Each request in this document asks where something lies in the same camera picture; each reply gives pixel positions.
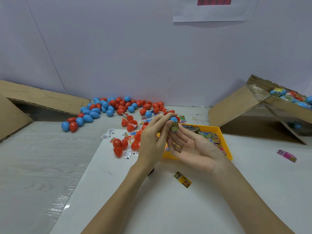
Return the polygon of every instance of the left hand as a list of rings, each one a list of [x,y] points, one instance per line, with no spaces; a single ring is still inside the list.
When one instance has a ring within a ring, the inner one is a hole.
[[[169,119],[175,116],[177,116],[175,113],[168,113],[165,116],[156,115],[142,132],[140,150],[136,163],[140,166],[144,166],[149,172],[162,157],[166,146],[168,131],[173,124],[173,121]],[[161,133],[158,138],[156,134],[160,129]]]

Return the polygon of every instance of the cardboard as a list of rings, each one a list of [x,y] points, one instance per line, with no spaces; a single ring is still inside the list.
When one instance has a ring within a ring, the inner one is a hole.
[[[12,102],[23,102],[68,114],[79,114],[89,99],[0,80],[0,94]]]
[[[251,75],[245,86],[208,111],[210,125],[222,133],[305,144],[285,115],[312,123],[312,111],[271,95],[275,88],[293,91]]]
[[[0,141],[32,122],[32,119],[0,94]]]

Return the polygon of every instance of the right hand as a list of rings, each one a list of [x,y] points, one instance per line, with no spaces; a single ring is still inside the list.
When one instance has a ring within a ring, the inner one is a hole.
[[[170,153],[197,170],[213,173],[229,162],[212,142],[184,128],[181,124],[179,130],[169,132],[169,136],[167,144]]]

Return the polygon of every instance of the hand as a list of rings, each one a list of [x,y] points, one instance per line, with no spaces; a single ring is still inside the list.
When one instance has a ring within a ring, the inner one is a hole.
[[[173,121],[169,119],[174,116],[177,114],[156,115],[142,132],[137,163],[144,166],[148,172],[155,167],[165,151],[168,131],[173,124]],[[158,138],[157,132],[160,129],[161,133]]]
[[[205,137],[184,128],[181,124],[179,124],[179,130],[169,132],[169,136],[167,143],[170,153],[195,169],[213,173],[228,162],[217,146]]]

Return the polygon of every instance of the finger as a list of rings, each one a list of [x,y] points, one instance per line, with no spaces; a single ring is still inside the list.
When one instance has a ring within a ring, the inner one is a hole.
[[[168,113],[167,115],[162,116],[152,127],[154,132],[157,133],[157,131],[159,131],[166,124],[166,122],[170,120],[170,118],[175,116],[177,116],[175,113]]]
[[[176,132],[175,132],[175,134],[182,140],[182,141],[184,141],[185,143],[187,143],[187,141],[189,140],[189,138],[186,136],[186,135],[184,135],[181,131],[179,131],[179,130],[177,130]]]
[[[146,128],[150,128],[151,126],[153,126],[156,122],[158,122],[161,118],[163,117],[163,115],[156,115],[154,116],[154,118],[149,122],[149,124],[146,126]]]
[[[181,149],[180,149],[179,147],[175,146],[174,143],[172,143],[172,140],[171,140],[171,139],[168,139],[168,140],[167,140],[167,144],[168,144],[169,152],[170,152],[174,157],[179,158]]]
[[[184,145],[184,141],[181,140],[177,135],[176,132],[169,132],[169,136],[172,139],[173,142],[175,142],[178,146],[180,146],[182,148],[182,146]]]
[[[179,130],[182,132],[182,134],[184,134],[186,137],[192,140],[203,138],[201,135],[196,134],[195,132],[184,128],[180,123],[179,123]]]
[[[166,143],[166,139],[167,139],[167,136],[168,136],[168,132],[169,132],[170,127],[172,126],[173,123],[174,123],[173,121],[169,120],[169,121],[167,121],[166,124],[163,126],[163,128],[162,128],[162,130],[161,130],[161,132],[160,132],[159,139],[158,139],[158,141],[159,141],[160,143],[163,143],[163,144]]]

